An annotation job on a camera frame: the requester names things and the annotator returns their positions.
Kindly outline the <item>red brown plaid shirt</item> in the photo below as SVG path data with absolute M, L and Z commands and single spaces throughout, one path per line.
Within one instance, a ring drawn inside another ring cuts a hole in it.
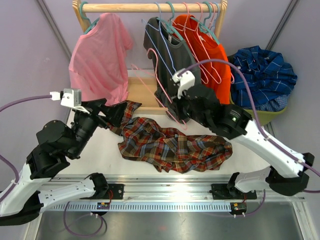
M 123 138 L 118 144 L 121 156 L 130 161 L 146 162 L 158 172 L 218 170 L 233 154 L 232 144 L 215 135 L 186 135 L 174 127 L 161 127 L 148 117 L 134 117 L 140 103 L 127 101 L 120 126 L 110 126 Z

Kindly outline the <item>blue plaid shirt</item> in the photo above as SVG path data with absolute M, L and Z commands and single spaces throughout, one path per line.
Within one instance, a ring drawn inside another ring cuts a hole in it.
M 298 76 L 279 52 L 258 45 L 239 49 L 228 57 L 244 75 L 255 108 L 282 95 L 292 93 Z

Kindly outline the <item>light blue wire hanger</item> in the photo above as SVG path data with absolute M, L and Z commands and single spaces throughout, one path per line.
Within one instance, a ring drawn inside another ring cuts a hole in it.
M 143 47 L 146 50 L 152 48 L 156 51 L 157 56 L 160 58 L 159 62 L 163 64 L 167 74 L 171 78 L 177 71 L 174 66 L 174 58 L 170 52 L 171 44 L 168 40 L 168 35 L 171 36 L 171 34 L 167 33 L 164 24 L 166 21 L 161 18 L 162 12 L 160 5 L 157 2 L 154 2 L 154 4 L 157 6 L 159 16 L 152 17 L 148 21 L 144 19 L 141 20 L 141 22 L 145 24 Z

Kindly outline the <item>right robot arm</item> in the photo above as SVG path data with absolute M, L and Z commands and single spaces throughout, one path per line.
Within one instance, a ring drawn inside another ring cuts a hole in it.
M 271 189 L 283 196 L 307 190 L 306 170 L 314 162 L 311 153 L 293 151 L 269 135 L 252 116 L 234 104 L 221 104 L 215 92 L 204 85 L 179 87 L 173 98 L 182 117 L 189 117 L 217 136 L 233 140 L 253 151 L 269 166 L 252 172 L 235 172 L 227 193 L 239 198 L 251 191 Z

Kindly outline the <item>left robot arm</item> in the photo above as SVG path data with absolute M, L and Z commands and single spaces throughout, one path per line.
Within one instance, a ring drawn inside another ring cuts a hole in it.
M 97 128 L 119 127 L 127 108 L 126 102 L 106 106 L 106 99 L 84 101 L 83 110 L 74 110 L 71 126 L 60 120 L 45 124 L 37 134 L 38 145 L 13 182 L 0 194 L 1 226 L 19 226 L 36 219 L 47 209 L 77 199 L 103 199 L 109 185 L 102 173 L 92 173 L 78 183 L 59 189 L 40 187 L 67 168 L 68 160 L 80 158 Z

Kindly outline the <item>orange t-shirt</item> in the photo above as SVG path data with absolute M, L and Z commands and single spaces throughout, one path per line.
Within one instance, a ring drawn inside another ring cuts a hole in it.
M 190 19 L 192 28 L 196 27 L 196 21 Z M 201 58 L 207 59 L 219 59 L 227 61 L 226 52 L 222 44 L 217 44 L 209 34 L 198 31 L 198 37 L 200 47 L 197 49 L 200 51 Z M 216 97 L 222 104 L 230 103 L 230 90 L 231 90 L 231 69 L 230 66 L 220 62 L 207 62 L 200 66 L 201 82 L 208 88 L 214 90 Z

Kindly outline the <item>pink shirt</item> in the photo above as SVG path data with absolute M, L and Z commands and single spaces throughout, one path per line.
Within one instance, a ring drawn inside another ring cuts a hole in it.
M 132 38 L 115 13 L 100 15 L 96 26 L 79 37 L 69 63 L 70 85 L 82 101 L 106 99 L 111 106 L 128 97 L 127 52 Z

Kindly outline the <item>dark grey shirt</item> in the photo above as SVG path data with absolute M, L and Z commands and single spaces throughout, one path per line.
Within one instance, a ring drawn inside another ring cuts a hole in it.
M 176 71 L 187 68 L 196 63 L 191 50 L 182 38 L 169 34 L 165 26 L 157 17 L 152 17 L 145 25 L 143 46 L 146 50 L 154 49 L 148 53 L 156 70 L 157 84 L 155 96 L 168 108 L 168 117 L 177 119 L 180 123 L 188 122 L 187 116 L 181 116 L 175 106 L 172 106 L 168 97 L 177 95 L 178 87 L 171 80 Z

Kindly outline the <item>teal hanger with orange shirt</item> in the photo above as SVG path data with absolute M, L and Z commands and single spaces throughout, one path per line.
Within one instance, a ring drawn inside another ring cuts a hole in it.
M 198 20 L 195 17 L 190 17 L 191 20 L 194 20 L 197 23 L 196 27 L 192 29 L 192 31 L 200 31 L 201 33 L 209 34 L 209 36 L 219 45 L 220 42 L 214 33 L 214 30 L 216 21 L 220 16 L 222 8 L 217 2 L 203 1 L 202 3 L 196 2 L 196 4 L 199 6 L 201 14 L 203 13 L 202 4 L 205 4 L 209 10 L 209 16 L 204 18 L 203 21 Z

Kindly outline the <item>teal hanger with grey shirt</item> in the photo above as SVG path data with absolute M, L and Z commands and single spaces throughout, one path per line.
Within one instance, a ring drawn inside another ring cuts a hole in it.
M 178 32 L 178 30 L 173 26 L 173 18 L 175 16 L 175 9 L 173 7 L 173 4 L 170 2 L 170 1 L 166 1 L 165 2 L 166 4 L 169 5 L 170 7 L 170 10 L 171 10 L 171 14 L 172 16 L 169 18 L 169 20 L 167 22 L 164 22 L 164 25 L 166 27 L 166 31 L 168 34 L 171 34 L 171 35 L 176 35 L 176 37 L 182 41 L 184 38 L 181 36 L 181 34 Z

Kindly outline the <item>blue checked shirt in basket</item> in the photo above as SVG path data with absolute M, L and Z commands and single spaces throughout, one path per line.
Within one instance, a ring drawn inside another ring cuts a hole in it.
M 265 112 L 280 112 L 288 105 L 289 97 L 289 95 L 280 95 L 275 99 L 257 106 L 256 109 Z

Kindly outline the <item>teal hanger with pink shirt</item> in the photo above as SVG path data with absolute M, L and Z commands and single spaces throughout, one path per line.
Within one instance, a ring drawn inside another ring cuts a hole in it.
M 88 34 L 97 24 L 98 21 L 100 20 L 100 18 L 98 17 L 96 20 L 91 21 L 87 15 L 85 14 L 83 7 L 85 4 L 87 4 L 87 1 L 83 1 L 82 3 L 80 3 L 79 5 L 79 13 L 80 13 L 80 17 L 84 23 L 84 27 L 83 27 L 83 34 L 86 35 Z

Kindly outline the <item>pink hanger at rack end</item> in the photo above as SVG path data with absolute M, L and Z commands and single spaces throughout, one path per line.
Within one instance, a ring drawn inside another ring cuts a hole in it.
M 213 31 L 212 26 L 213 26 L 213 23 L 214 23 L 214 19 L 215 19 L 215 17 L 216 17 L 216 14 L 218 13 L 218 9 L 217 9 L 217 6 L 216 6 L 215 4 L 213 4 L 213 2 L 210 2 L 209 4 L 210 4 L 211 7 L 212 7 L 213 13 L 212 13 L 212 17 L 211 17 L 211 19 L 210 19 L 208 28 Z

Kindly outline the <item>blue hanger at rack end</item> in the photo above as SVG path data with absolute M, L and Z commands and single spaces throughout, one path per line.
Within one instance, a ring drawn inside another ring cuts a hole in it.
M 219 3 L 213 2 L 213 4 L 216 5 L 216 7 L 217 7 L 217 14 L 216 14 L 216 17 L 214 18 L 213 26 L 211 26 L 211 28 L 213 28 L 213 31 L 215 31 L 216 30 L 216 23 L 217 23 L 218 17 L 220 16 L 221 8 L 220 8 Z

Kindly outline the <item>wooden clothes rack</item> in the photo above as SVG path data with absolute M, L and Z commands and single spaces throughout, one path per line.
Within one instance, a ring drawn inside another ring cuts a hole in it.
M 84 23 L 80 17 L 81 0 L 73 0 L 72 8 L 75 12 L 77 20 L 83 31 Z M 189 13 L 200 13 L 200 7 L 196 3 L 188 3 Z M 160 3 L 161 13 L 170 13 L 171 8 L 166 3 Z M 203 13 L 208 13 L 209 9 L 205 4 L 202 4 Z M 187 13 L 187 9 L 183 3 L 174 3 L 176 13 Z M 159 13 L 156 4 L 154 3 L 87 3 L 83 6 L 83 11 L 87 13 Z M 128 97 L 130 101 L 142 103 L 136 113 L 138 115 L 165 115 L 166 109 L 160 107 L 156 99 L 153 97 L 153 92 L 157 88 L 156 78 L 144 73 L 142 70 L 132 70 L 133 76 L 128 78 Z

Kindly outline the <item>green laundry basket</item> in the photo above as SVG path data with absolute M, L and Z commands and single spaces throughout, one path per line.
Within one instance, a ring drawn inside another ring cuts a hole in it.
M 230 95 L 230 103 L 234 104 L 232 97 Z M 280 111 L 262 111 L 262 110 L 256 110 L 256 114 L 259 118 L 259 122 L 261 126 L 265 126 L 268 123 L 270 123 L 273 119 L 275 119 L 277 116 L 281 115 L 282 113 L 284 113 L 286 111 L 287 107 L 285 107 L 284 109 L 280 110 Z M 245 111 L 247 111 L 254 119 L 255 115 L 254 115 L 254 111 L 252 109 L 245 109 Z

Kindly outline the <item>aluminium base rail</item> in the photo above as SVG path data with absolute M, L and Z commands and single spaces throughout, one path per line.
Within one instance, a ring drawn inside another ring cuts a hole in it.
M 40 190 L 45 200 L 54 198 L 51 211 L 92 212 L 230 212 L 232 203 L 243 199 L 223 198 L 217 192 L 229 181 L 229 175 L 201 176 L 108 176 L 109 190 L 104 196 L 72 196 L 72 187 L 80 191 L 80 178 L 55 178 Z

